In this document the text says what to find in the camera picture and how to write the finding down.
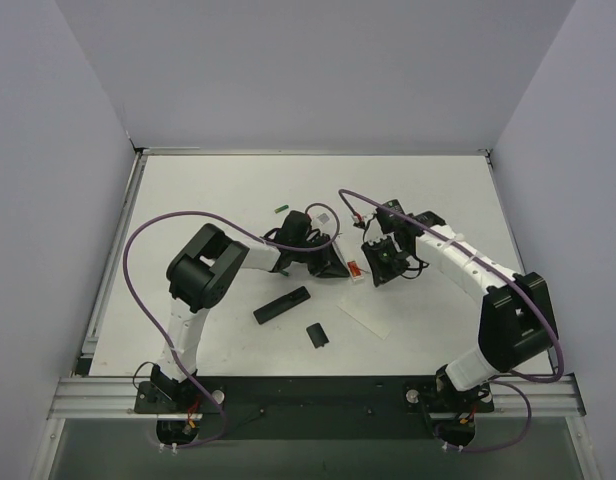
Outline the white stick with orange tip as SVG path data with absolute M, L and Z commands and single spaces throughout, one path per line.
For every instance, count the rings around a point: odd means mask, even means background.
M 353 283 L 362 282 L 364 280 L 364 272 L 357 262 L 355 252 L 353 251 L 350 243 L 344 238 L 343 235 L 337 237 L 336 250 L 340 260 L 348 270 L 351 281 Z

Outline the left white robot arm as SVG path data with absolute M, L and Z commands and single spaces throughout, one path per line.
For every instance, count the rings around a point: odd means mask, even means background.
M 197 350 L 206 318 L 228 292 L 241 269 L 280 273 L 294 263 L 303 264 L 316 278 L 347 278 L 331 236 L 312 226 L 308 214 L 291 211 L 280 227 L 248 246 L 231 239 L 207 223 L 188 241 L 166 271 L 171 295 L 171 315 L 166 344 L 151 382 L 157 398 L 171 411 L 192 402 L 188 374 L 197 371 Z

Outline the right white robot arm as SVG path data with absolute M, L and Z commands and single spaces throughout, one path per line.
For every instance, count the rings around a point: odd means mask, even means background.
M 432 211 L 405 213 L 397 200 L 375 210 L 380 237 L 362 251 L 375 286 L 417 278 L 434 268 L 480 309 L 476 344 L 437 372 L 438 389 L 463 394 L 556 348 L 558 331 L 546 281 L 520 274 L 479 252 Z

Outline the black remote control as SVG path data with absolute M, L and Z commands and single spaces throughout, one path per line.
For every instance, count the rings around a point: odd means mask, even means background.
M 263 325 L 310 298 L 310 293 L 302 286 L 256 309 L 253 316 L 259 325 Z

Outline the black battery cover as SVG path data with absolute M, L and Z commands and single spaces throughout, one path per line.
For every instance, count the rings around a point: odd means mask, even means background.
M 320 323 L 315 323 L 306 328 L 306 332 L 314 348 L 324 347 L 329 343 L 329 338 Z

